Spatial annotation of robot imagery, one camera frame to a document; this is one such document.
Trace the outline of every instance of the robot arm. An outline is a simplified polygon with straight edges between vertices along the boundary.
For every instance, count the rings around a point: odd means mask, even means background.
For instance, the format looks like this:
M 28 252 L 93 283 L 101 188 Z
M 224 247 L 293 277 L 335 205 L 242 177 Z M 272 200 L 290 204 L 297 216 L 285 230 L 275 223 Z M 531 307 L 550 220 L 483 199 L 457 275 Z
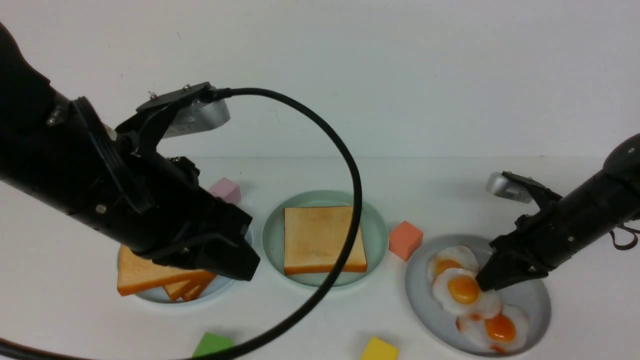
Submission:
M 152 100 L 116 131 L 91 104 L 56 92 L 0 24 L 0 179 L 161 265 L 250 280 L 260 258 L 252 220 L 198 185 L 186 158 L 156 151 L 169 136 L 229 119 L 208 83 Z
M 640 218 L 640 135 L 615 148 L 602 170 L 566 197 L 510 172 L 492 175 L 487 190 L 521 202 L 533 198 L 540 211 L 521 216 L 516 230 L 491 242 L 494 253 L 476 277 L 483 290 L 546 277 L 601 236 L 613 237 L 617 227 L 634 234 L 634 241 L 618 245 L 613 238 L 614 246 L 631 249 L 638 232 L 624 223 Z

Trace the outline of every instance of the orange block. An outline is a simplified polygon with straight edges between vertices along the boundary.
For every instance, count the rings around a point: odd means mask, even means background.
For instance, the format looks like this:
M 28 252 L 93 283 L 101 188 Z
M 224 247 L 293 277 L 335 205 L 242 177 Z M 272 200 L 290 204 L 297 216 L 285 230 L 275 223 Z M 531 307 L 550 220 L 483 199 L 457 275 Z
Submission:
M 389 234 L 389 250 L 402 260 L 409 260 L 415 249 L 422 245 L 422 231 L 403 221 Z

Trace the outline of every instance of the white backdrop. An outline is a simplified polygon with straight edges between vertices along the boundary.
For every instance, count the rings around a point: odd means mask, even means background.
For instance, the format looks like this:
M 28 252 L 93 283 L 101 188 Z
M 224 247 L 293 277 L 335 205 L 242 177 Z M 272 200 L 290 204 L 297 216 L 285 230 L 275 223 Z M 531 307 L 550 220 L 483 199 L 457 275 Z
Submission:
M 357 156 L 604 156 L 640 131 L 638 19 L 638 0 L 0 0 L 28 61 L 107 124 L 148 91 L 260 86 Z M 229 124 L 161 150 L 337 154 L 279 104 L 228 104 Z

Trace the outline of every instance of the gray plate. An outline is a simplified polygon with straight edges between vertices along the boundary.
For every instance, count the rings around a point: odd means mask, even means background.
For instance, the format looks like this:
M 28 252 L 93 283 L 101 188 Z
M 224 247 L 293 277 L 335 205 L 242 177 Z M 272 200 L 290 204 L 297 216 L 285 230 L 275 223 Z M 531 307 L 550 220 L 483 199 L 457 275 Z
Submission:
M 409 259 L 404 275 L 406 296 L 422 324 L 444 343 L 469 354 L 486 357 L 512 356 L 525 352 L 544 336 L 551 320 L 551 301 L 541 280 L 521 282 L 499 291 L 503 303 L 519 307 L 529 317 L 527 342 L 519 352 L 505 355 L 485 350 L 467 341 L 456 328 L 456 317 L 442 310 L 431 294 L 427 264 L 440 250 L 465 245 L 476 255 L 481 266 L 489 260 L 491 247 L 487 239 L 477 236 L 450 235 L 426 242 Z
M 318 287 L 327 273 L 284 274 L 284 209 L 309 208 L 319 206 L 353 205 L 353 195 L 333 190 L 316 190 L 298 194 L 280 204 L 269 216 L 262 231 L 262 247 L 271 265 L 284 277 L 306 286 Z M 382 262 L 389 248 L 387 225 L 380 214 L 368 203 L 362 203 L 360 217 L 362 241 L 367 256 L 367 272 L 343 272 L 333 287 L 356 282 L 370 274 Z
M 246 242 L 248 242 L 250 245 L 253 245 L 253 232 L 251 231 L 251 228 L 249 228 L 249 231 L 246 232 L 246 236 L 244 238 Z M 166 304 L 170 307 L 192 306 L 216 298 L 223 292 L 223 290 L 229 287 L 229 284 L 233 282 L 234 280 L 229 279 L 228 277 L 216 276 L 215 279 L 213 279 L 213 281 L 209 284 L 207 289 L 202 293 L 200 298 L 189 302 L 184 302 L 182 301 L 182 299 L 178 299 L 175 302 L 172 302 L 162 288 L 143 291 L 141 293 L 135 294 L 135 296 L 141 298 L 142 300 L 154 302 L 156 304 Z

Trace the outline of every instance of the toast slice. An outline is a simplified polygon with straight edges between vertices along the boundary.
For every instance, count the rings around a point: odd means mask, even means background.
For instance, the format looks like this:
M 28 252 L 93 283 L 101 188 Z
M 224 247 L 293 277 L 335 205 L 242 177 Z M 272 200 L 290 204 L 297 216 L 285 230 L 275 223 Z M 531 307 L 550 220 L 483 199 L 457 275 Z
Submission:
M 207 287 L 211 284 L 212 281 L 213 281 L 213 278 L 211 280 L 201 282 L 199 285 L 196 285 L 193 289 L 187 291 L 182 296 L 182 299 L 185 302 L 196 300 L 202 295 L 202 293 L 207 289 Z
M 329 272 L 344 245 L 352 212 L 351 206 L 285 208 L 285 275 Z M 359 228 L 343 271 L 367 271 L 367 256 Z
M 208 273 L 209 277 L 206 280 L 195 279 L 195 280 L 185 280 L 180 282 L 175 282 L 173 284 L 164 285 L 164 292 L 169 296 L 171 301 L 176 301 L 181 298 L 184 294 L 196 288 L 197 286 L 205 283 L 211 282 L 216 277 L 216 274 Z
M 197 282 L 193 282 L 192 280 L 185 280 L 174 282 L 173 284 L 164 285 L 162 288 L 164 289 L 166 296 L 168 296 L 171 301 L 176 301 L 187 291 L 195 288 L 196 286 L 198 286 Z
M 120 246 L 117 288 L 122 296 L 185 280 L 206 281 L 210 276 L 211 273 L 205 270 L 156 265 L 151 260 L 138 257 L 128 247 Z

